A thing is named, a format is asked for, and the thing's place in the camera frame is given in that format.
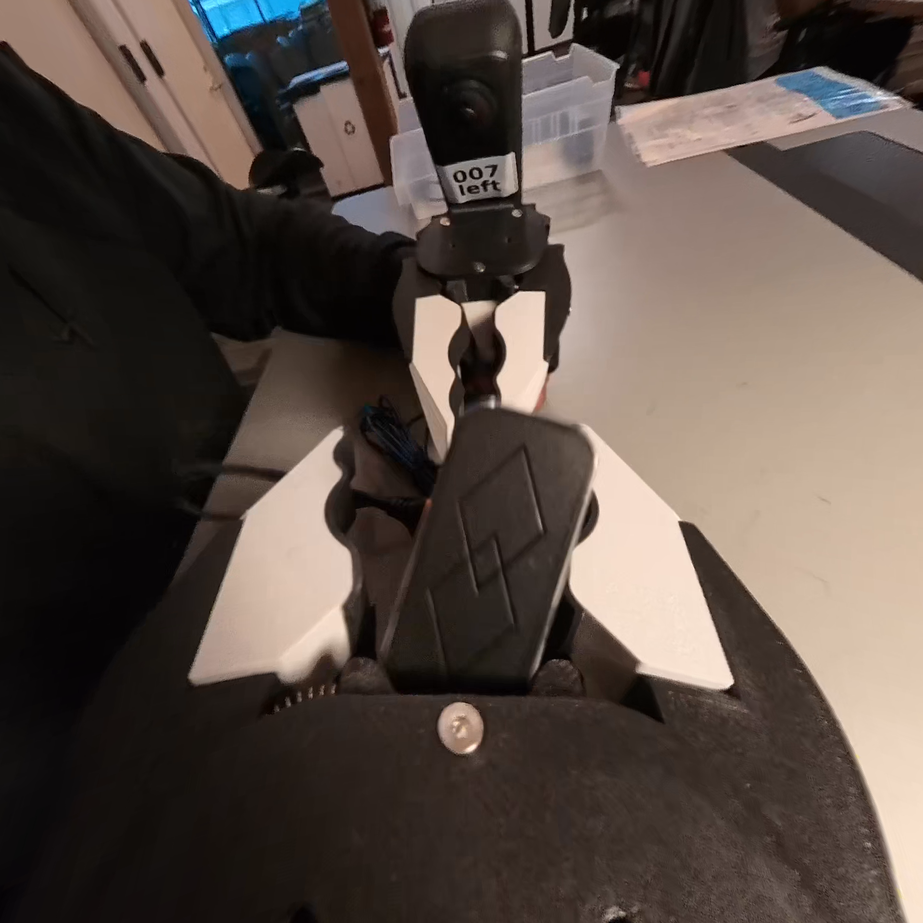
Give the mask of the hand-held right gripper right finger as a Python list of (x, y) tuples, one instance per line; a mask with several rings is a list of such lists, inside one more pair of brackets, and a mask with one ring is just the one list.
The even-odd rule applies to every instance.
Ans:
[(733, 674), (678, 515), (592, 428), (598, 516), (575, 548), (569, 590), (590, 618), (576, 653), (604, 684), (637, 675), (724, 692)]

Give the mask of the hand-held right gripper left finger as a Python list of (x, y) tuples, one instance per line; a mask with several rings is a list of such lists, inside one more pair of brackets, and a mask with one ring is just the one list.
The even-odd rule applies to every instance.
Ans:
[(352, 541), (355, 453), (329, 432), (244, 516), (188, 681), (332, 678), (355, 654), (367, 595)]

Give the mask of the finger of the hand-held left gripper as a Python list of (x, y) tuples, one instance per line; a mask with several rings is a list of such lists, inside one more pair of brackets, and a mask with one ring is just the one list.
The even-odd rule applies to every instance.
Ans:
[(429, 432), (431, 458), (443, 463), (463, 414), (462, 359), (472, 337), (462, 306), (443, 294), (416, 299), (409, 370)]
[(545, 333), (542, 292), (476, 301), (476, 375), (500, 405), (519, 412), (539, 408), (549, 374)]

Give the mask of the black cable plug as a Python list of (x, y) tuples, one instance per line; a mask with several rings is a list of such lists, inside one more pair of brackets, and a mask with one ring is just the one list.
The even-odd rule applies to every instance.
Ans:
[(487, 356), (475, 344), (471, 345), (462, 357), (460, 373), (463, 386), (462, 413), (499, 405), (499, 361), (495, 356)]

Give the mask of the clear plastic bin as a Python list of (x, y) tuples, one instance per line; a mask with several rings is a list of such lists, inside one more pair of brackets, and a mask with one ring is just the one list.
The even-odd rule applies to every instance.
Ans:
[[(600, 168), (617, 64), (573, 43), (523, 62), (525, 192)], [(412, 100), (399, 103), (400, 132), (389, 143), (394, 195), (417, 220), (444, 211), (436, 169)]]

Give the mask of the black textured power bank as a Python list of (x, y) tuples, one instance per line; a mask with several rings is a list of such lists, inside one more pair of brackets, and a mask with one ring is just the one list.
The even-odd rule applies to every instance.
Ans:
[(594, 446), (574, 424), (502, 408), (455, 424), (379, 655), (398, 692), (531, 685), (595, 469)]

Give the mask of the person's left forearm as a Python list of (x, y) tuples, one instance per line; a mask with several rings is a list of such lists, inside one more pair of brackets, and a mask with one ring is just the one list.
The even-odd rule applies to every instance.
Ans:
[(409, 237), (374, 234), (306, 199), (240, 190), (190, 157), (135, 142), (124, 191), (150, 268), (235, 340), (281, 328), (399, 347), (392, 312)]

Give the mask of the white recycling bin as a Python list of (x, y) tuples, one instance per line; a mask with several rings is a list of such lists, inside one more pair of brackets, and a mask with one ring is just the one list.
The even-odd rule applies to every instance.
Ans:
[(346, 62), (298, 75), (285, 91), (333, 199), (384, 184)]

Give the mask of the black office chair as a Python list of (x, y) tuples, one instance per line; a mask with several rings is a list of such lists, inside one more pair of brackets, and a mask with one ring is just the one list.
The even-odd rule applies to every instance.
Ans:
[(264, 149), (252, 160), (248, 186), (280, 199), (296, 199), (302, 194), (304, 183), (319, 175), (323, 166), (323, 161), (310, 150)]

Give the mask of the black jacket on chair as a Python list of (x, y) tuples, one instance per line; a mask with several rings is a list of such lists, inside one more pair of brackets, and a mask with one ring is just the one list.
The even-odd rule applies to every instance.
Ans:
[(620, 74), (655, 100), (732, 87), (778, 62), (787, 2), (636, 2)]

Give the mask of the printed paper sheets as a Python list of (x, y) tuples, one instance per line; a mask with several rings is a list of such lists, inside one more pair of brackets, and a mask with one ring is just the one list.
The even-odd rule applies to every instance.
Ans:
[(909, 100), (825, 66), (616, 109), (644, 165), (773, 141), (910, 106)]

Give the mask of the white double door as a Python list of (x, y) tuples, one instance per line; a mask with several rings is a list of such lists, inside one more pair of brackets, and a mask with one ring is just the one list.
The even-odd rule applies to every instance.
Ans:
[(262, 150), (188, 1), (70, 1), (161, 144), (248, 187)]

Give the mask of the wooden post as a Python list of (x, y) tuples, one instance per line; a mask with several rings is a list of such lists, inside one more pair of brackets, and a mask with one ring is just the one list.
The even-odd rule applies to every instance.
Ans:
[(386, 158), (389, 141), (397, 133), (397, 118), (365, 4), (329, 1), (328, 5), (373, 146)]

